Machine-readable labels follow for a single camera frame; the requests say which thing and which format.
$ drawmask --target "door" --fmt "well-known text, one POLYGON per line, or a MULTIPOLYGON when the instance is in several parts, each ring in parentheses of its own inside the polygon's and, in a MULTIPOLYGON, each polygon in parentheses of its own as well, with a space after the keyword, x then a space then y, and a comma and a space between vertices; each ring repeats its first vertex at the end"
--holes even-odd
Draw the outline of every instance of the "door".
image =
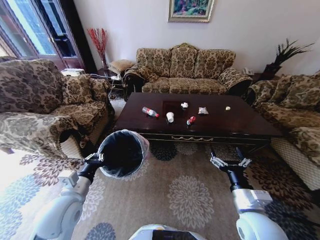
POLYGON ((3 0, 0 34, 22 59, 44 58, 59 69, 83 68, 68 24, 55 0, 3 0))

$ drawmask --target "carpet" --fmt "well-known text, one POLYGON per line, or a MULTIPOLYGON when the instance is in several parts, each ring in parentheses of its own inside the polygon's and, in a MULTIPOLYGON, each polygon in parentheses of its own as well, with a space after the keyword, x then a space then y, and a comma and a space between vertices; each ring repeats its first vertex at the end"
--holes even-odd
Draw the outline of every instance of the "carpet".
MULTIPOLYGON (((229 145, 212 146, 222 159, 237 157, 229 145)), ((210 163, 210 149, 206 143, 152 141, 147 161, 129 178, 109 178, 98 170, 72 239, 127 240, 147 224, 190 230, 208 240, 239 239, 230 182, 210 163)), ((37 212, 62 189, 59 173, 82 167, 77 159, 16 152, 6 168, 15 171, 0 196, 0 239, 27 239, 37 212)), ((245 175, 255 189, 269 191, 274 201, 266 214, 289 239, 319 239, 319 227, 308 221, 320 223, 320 209, 283 160, 262 149, 245 175)))

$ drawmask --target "red dried branches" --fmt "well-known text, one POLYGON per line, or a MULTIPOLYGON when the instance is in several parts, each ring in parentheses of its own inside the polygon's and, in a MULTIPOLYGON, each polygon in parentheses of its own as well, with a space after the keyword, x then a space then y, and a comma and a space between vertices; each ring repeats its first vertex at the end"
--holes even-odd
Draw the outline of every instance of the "red dried branches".
POLYGON ((106 44, 108 41, 107 31, 103 28, 88 28, 87 31, 96 47, 96 50, 102 58, 105 55, 106 44))

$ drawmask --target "plastic wrapper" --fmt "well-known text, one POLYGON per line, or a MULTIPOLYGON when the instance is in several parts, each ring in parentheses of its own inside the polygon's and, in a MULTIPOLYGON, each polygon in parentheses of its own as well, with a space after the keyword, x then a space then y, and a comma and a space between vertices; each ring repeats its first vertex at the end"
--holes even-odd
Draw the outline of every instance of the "plastic wrapper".
POLYGON ((107 136, 101 143, 105 166, 102 173, 108 177, 125 178, 139 170, 149 152, 149 142, 134 131, 121 130, 107 136))
POLYGON ((199 107, 198 114, 205 115, 205 114, 209 114, 209 112, 207 111, 206 107, 199 107))

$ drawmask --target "sofa armrest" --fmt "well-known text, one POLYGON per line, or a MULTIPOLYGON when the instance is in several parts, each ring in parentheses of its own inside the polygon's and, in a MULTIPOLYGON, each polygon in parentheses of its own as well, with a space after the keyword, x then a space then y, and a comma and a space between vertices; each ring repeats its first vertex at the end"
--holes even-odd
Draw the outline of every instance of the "sofa armrest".
POLYGON ((277 80, 258 81, 249 87, 245 101, 252 106, 268 102, 273 96, 277 84, 277 80))
POLYGON ((111 91, 110 83, 103 78, 90 78, 90 87, 93 99, 96 101, 105 102, 111 91))
POLYGON ((60 137, 64 132, 72 133, 82 149, 90 142, 70 116, 3 112, 0 113, 0 129, 0 147, 20 149, 49 158, 67 157, 60 146, 60 137))
POLYGON ((228 90, 229 95, 242 96, 252 83, 252 78, 233 67, 228 67, 218 77, 218 81, 228 90))
POLYGON ((125 71, 123 81, 125 84, 124 100, 127 101, 132 92, 141 93, 145 83, 154 83, 159 76, 148 67, 134 65, 125 71))

